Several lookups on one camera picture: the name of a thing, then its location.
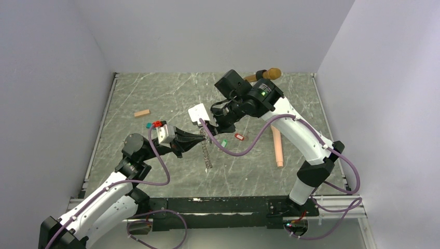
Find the metal disc with keyrings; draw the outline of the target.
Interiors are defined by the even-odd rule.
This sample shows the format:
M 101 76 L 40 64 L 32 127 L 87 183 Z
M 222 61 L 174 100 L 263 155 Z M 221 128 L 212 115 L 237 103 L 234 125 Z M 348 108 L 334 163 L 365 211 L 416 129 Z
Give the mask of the metal disc with keyrings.
M 204 137 L 204 141 L 201 142 L 201 148 L 202 148 L 202 152 L 203 152 L 205 166 L 207 169 L 211 169 L 211 168 L 213 168 L 213 166 L 212 166 L 212 162 L 210 160 L 210 154 L 209 154 L 209 150 L 208 150 L 208 137 L 207 137 L 203 128 L 199 129 L 199 133 L 200 133 L 200 135 L 202 135 Z

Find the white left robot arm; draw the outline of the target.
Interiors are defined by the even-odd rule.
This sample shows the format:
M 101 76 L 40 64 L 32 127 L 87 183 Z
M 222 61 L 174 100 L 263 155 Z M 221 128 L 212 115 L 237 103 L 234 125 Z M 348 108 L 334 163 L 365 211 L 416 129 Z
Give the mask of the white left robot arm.
M 67 213 L 42 222 L 38 248 L 91 248 L 124 219 L 148 213 L 149 195 L 137 188 L 138 184 L 147 184 L 144 179 L 151 166 L 146 161 L 168 153 L 181 158 L 205 140 L 202 134 L 160 124 L 155 139 L 138 133 L 128 135 L 122 159 L 104 183 Z

